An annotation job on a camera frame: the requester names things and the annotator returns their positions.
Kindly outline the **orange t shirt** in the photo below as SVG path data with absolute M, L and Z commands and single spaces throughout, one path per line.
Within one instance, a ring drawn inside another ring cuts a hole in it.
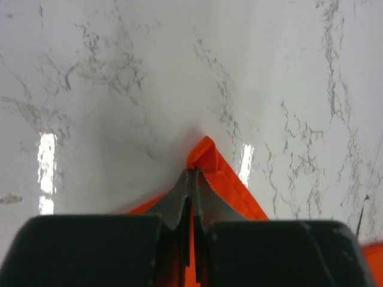
M 229 163 L 220 154 L 214 141 L 205 136 L 188 154 L 186 167 L 199 167 L 212 189 L 241 215 L 252 220 L 269 220 L 263 209 L 242 183 Z M 164 194 L 132 209 L 130 214 L 140 214 L 157 203 Z M 382 286 L 382 242 L 363 247 L 364 257 L 378 286 Z M 184 286 L 200 286 L 196 282 L 196 268 L 186 267 Z

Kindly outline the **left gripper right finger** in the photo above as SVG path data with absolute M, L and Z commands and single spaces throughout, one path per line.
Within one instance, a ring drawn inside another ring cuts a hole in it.
M 376 286 L 341 222 L 252 220 L 193 171 L 196 281 L 202 286 Z

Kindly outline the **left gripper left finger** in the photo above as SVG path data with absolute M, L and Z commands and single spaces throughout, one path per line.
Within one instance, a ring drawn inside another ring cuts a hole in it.
M 133 215 L 45 215 L 16 234 L 2 286 L 184 286 L 192 173 Z

